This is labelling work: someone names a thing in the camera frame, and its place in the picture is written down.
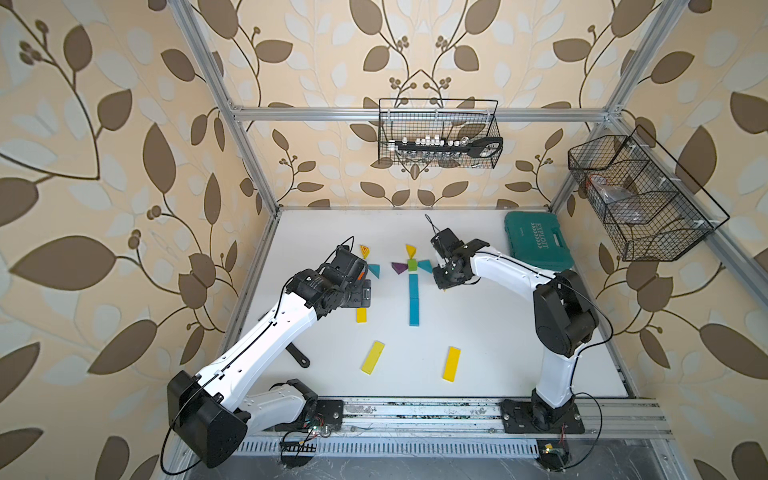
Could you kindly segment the yellow rectangular block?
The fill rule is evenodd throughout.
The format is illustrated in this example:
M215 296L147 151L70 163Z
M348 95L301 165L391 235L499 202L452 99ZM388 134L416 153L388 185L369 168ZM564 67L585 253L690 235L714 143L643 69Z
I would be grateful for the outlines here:
M442 379L447 382L454 382L458 370L460 361L461 350L457 347L450 346L446 356Z
M367 309L357 308L355 319L358 324L365 324L367 322Z

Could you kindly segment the purple triangular prism block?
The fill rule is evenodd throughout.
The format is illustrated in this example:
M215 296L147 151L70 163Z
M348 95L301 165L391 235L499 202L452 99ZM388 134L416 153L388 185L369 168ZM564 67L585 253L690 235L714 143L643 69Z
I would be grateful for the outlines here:
M406 263L392 262L391 267L398 275L408 270L408 265Z

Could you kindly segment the teal rectangular block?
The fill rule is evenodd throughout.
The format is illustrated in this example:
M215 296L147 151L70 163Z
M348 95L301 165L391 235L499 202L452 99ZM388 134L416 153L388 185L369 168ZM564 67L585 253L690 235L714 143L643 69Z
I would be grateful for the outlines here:
M409 298L412 300L418 300L419 299L418 273L410 272L408 278L409 278Z
M409 326L418 327L420 325L420 302L418 298L409 299Z

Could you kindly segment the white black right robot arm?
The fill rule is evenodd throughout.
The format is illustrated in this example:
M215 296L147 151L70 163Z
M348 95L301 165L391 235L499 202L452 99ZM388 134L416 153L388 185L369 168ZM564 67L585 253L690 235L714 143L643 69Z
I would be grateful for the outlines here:
M535 333L544 347L539 381L531 395L531 415L539 429L562 417L574 400L578 355L598 329L599 313L573 270L543 270L505 255L486 241L460 240L438 230L430 243L441 259L433 269L438 288L465 285L474 278L491 280L533 306Z

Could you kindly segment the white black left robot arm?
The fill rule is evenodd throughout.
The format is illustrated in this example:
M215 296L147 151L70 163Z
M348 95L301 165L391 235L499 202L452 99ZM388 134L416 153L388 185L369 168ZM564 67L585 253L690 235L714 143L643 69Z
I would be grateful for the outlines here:
M253 395L267 367L321 318L339 308L371 303L368 263L347 243L317 268L290 277L276 304L220 357L191 375L177 373L167 385L169 429L215 468L231 457L250 433L279 428L314 434L324 425L318 396L298 379Z

